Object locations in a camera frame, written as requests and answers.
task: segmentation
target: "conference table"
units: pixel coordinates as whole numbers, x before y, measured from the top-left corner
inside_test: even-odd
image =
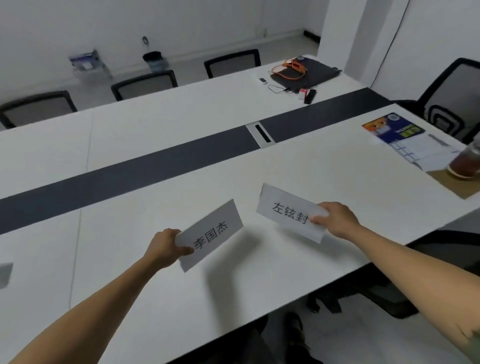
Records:
[[[309,106],[276,94],[257,79],[274,65],[0,133],[0,263],[14,262],[0,290],[0,360],[121,274],[157,231],[232,198],[244,228],[187,273],[178,262],[160,271],[102,363],[167,363],[368,263],[344,240],[317,244],[256,214],[264,182],[340,201],[401,244],[480,207],[361,126],[396,112],[459,141],[345,74]],[[252,123],[271,142],[258,143]]]

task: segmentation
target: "name card with text 左铉封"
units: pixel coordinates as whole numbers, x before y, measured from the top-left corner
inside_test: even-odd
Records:
[[[179,258],[183,271],[195,266],[241,228],[243,223],[232,199],[182,231],[175,243],[195,249],[193,254]]]
[[[262,186],[257,213],[317,243],[325,234],[324,227],[312,224],[308,218],[328,216],[328,211],[267,183]]]

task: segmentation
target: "person's right arm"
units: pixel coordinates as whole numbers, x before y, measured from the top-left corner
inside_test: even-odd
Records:
[[[448,340],[463,352],[480,329],[480,277],[395,243],[360,225],[339,202],[319,204],[311,222],[359,247]]]

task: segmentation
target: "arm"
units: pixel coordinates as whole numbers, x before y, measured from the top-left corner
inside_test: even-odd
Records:
[[[432,325],[460,350],[466,350],[480,328],[479,277],[361,226],[345,205],[319,205],[329,216],[315,216],[311,222],[359,247]]]
[[[193,253],[175,245],[180,230],[155,234],[145,255],[40,333],[10,364],[95,364],[143,287],[160,269]]]

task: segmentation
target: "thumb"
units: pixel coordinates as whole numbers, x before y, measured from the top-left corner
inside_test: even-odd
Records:
[[[191,246],[179,246],[178,251],[179,251],[180,256],[184,256],[184,255],[193,254],[195,249],[193,249]]]
[[[328,218],[328,217],[325,217],[325,216],[312,216],[312,217],[309,218],[308,220],[309,220],[312,224],[325,225],[326,222],[327,222],[327,218]]]

